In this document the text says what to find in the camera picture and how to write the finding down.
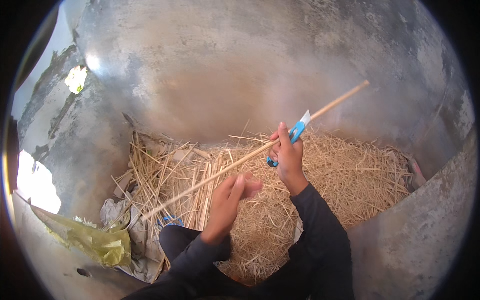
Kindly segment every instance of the black pants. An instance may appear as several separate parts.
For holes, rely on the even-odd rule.
[[[159,241],[169,261],[173,261],[194,240],[200,231],[169,225],[160,231]],[[217,261],[230,257],[230,236],[221,243],[221,252]],[[312,292],[311,262],[304,261],[298,244],[288,253],[290,260],[277,272],[260,284],[248,287],[220,272],[213,264],[194,284],[200,297],[231,296],[239,298],[262,299],[305,299]]]

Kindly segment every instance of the concrete wall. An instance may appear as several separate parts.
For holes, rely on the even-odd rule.
[[[14,104],[21,149],[51,171],[60,214],[98,222],[110,175],[127,167],[122,113],[145,132],[218,142],[247,119],[250,131],[292,124],[368,79],[316,126],[398,146],[432,179],[349,230],[356,295],[426,299],[443,278],[473,199],[474,115],[454,51],[417,1],[67,0],[50,43]],[[78,64],[90,72],[76,96],[63,80]],[[138,288],[62,250],[17,206],[20,240],[56,298]]]
[[[398,146],[430,178],[474,121],[453,48],[418,1],[97,0],[76,32],[115,105],[178,139],[292,124],[368,79],[315,125]]]

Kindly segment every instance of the finger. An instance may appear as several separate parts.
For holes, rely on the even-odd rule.
[[[295,149],[296,152],[302,151],[303,152],[303,141],[301,138],[298,138],[296,142],[293,143],[292,145],[293,149]]]
[[[275,146],[272,147],[268,152],[268,156],[274,161],[276,161],[275,159],[278,159],[278,152],[280,151],[280,145],[276,144]]]
[[[227,177],[216,187],[215,191],[221,192],[222,194],[226,193],[228,195],[236,180],[237,175]]]
[[[232,192],[230,193],[230,197],[228,201],[230,202],[238,202],[243,194],[243,190],[245,189],[245,174],[239,174],[237,176],[237,180],[233,185]]]
[[[253,198],[262,189],[263,183],[261,181],[250,181],[245,183],[241,199]]]
[[[291,149],[292,143],[290,142],[290,137],[288,136],[288,129],[285,122],[280,122],[278,125],[278,137],[280,138],[280,146],[284,149]]]
[[[278,138],[278,130],[275,131],[274,133],[272,133],[272,135],[270,136],[270,140],[271,141],[274,141]]]

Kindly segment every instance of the hand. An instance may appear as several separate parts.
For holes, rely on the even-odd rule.
[[[200,234],[205,243],[215,245],[221,243],[237,218],[239,201],[254,197],[262,189],[261,181],[246,182],[251,177],[251,173],[230,176],[214,190],[210,219]]]
[[[277,138],[280,138],[280,142],[270,149],[269,156],[273,161],[278,162],[276,168],[280,180],[285,184],[290,194],[296,196],[308,185],[301,168],[303,141],[298,138],[292,144],[288,136],[287,125],[284,122],[281,122],[278,125],[278,130],[270,136],[271,141]]]

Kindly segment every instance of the hay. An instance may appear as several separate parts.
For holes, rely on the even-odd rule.
[[[193,151],[188,143],[170,139],[152,143],[148,137],[139,138],[135,134],[130,163],[133,170],[126,172],[133,172],[132,183],[138,184],[132,204],[145,216],[160,203],[268,142],[265,134],[231,137],[230,143],[203,146],[202,149],[196,146]],[[239,139],[246,144],[239,144]],[[407,177],[411,176],[407,157],[397,149],[379,149],[370,143],[346,141],[312,129],[306,130],[302,139],[305,175],[345,228],[375,216],[409,194],[405,187]],[[155,143],[162,145],[165,151],[154,156],[145,145]],[[179,157],[175,155],[178,150],[185,155],[175,161],[173,158]],[[266,164],[265,157],[257,156],[232,171],[251,172],[254,178],[263,181],[264,188],[253,199],[240,203],[231,231],[232,257],[219,266],[225,274],[249,283],[267,278],[288,260],[287,251],[293,243],[298,220],[285,185],[279,180],[276,168]],[[224,178],[204,185],[156,213],[149,219],[149,238],[169,223],[202,230],[208,222],[213,190]]]

